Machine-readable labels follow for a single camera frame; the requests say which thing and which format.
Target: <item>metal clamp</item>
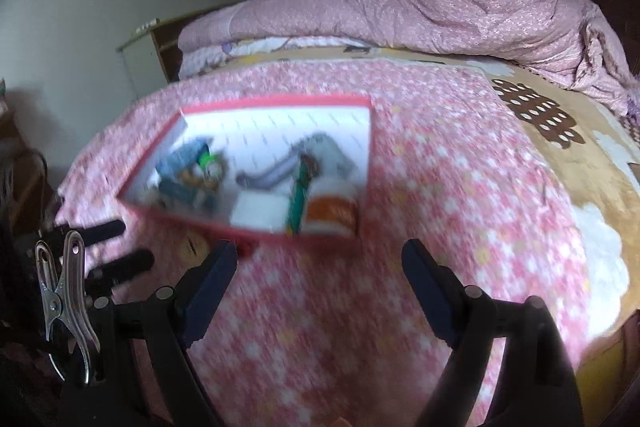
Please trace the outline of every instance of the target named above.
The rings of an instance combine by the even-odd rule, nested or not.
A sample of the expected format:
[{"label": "metal clamp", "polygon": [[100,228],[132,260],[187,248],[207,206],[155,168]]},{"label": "metal clamp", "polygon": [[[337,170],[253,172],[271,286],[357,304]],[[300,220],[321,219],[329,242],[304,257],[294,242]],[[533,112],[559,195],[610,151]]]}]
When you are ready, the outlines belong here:
[{"label": "metal clamp", "polygon": [[[53,324],[55,320],[60,320],[78,344],[84,361],[82,383],[87,385],[95,374],[100,342],[84,307],[84,241],[82,236],[76,230],[70,230],[66,234],[60,279],[56,273],[54,256],[47,243],[44,241],[36,243],[35,256],[44,309],[46,339],[52,340]],[[49,355],[49,358],[60,378],[65,380],[65,371],[60,360],[55,355]]]}]

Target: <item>white bottle with orange label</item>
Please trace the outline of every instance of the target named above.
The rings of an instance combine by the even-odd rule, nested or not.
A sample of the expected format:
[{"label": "white bottle with orange label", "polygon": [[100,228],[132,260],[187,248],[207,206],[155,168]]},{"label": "white bottle with orange label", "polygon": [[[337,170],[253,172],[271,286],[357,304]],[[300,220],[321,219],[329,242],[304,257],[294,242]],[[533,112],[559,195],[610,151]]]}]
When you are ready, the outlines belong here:
[{"label": "white bottle with orange label", "polygon": [[358,190],[348,181],[320,176],[309,183],[300,233],[355,237]]}]

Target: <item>open box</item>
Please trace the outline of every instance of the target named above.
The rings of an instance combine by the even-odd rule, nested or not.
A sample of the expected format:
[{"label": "open box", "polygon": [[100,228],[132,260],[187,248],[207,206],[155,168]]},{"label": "open box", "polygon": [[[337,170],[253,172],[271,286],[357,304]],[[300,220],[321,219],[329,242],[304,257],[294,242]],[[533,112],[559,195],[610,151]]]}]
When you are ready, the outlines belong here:
[{"label": "open box", "polygon": [[[293,144],[317,132],[330,136],[353,162],[354,169],[348,181],[357,189],[358,207],[362,211],[369,179],[370,131],[370,99],[364,96],[267,96],[184,107],[167,122],[143,153],[117,198],[132,210],[183,223],[204,232],[210,239],[232,240],[243,250],[264,241],[357,248],[359,224],[356,239],[305,234],[289,237],[285,233],[233,227],[230,216],[243,190],[236,183],[239,172],[266,171],[286,156]],[[159,181],[158,161],[197,137],[206,137],[212,151],[222,149],[226,159],[226,172],[216,193],[215,210],[206,213],[187,208],[167,209],[147,203],[146,194]],[[271,190],[289,195],[293,183],[290,177]]]}]

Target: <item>orange label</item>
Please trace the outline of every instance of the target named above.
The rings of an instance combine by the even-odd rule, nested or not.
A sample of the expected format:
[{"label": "orange label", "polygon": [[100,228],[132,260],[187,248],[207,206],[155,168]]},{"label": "orange label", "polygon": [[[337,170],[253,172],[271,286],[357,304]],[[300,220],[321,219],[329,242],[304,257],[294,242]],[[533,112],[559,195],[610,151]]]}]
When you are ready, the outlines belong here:
[{"label": "orange label", "polygon": [[305,221],[333,221],[356,235],[358,206],[354,201],[336,196],[320,196],[308,202]]}]

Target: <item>bed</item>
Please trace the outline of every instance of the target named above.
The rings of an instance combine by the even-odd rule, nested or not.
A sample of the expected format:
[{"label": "bed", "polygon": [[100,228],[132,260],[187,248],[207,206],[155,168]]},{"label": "bed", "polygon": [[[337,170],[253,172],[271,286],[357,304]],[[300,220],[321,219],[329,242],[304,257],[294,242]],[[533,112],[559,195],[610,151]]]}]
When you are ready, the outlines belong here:
[{"label": "bed", "polygon": [[[127,223],[90,266],[135,247],[155,253],[121,301],[194,263],[193,232],[115,198],[176,110],[283,93],[362,94],[373,109],[362,252],[261,245],[190,349],[228,425],[412,425],[448,349],[402,275],[411,237],[494,298],[542,296],[576,365],[638,308],[640,150],[616,120],[633,116],[638,82],[594,3],[252,0],[191,23],[179,45],[183,80],[95,137],[60,187],[59,219]],[[472,423],[489,406],[501,348]],[[143,349],[139,360],[162,413]]]}]

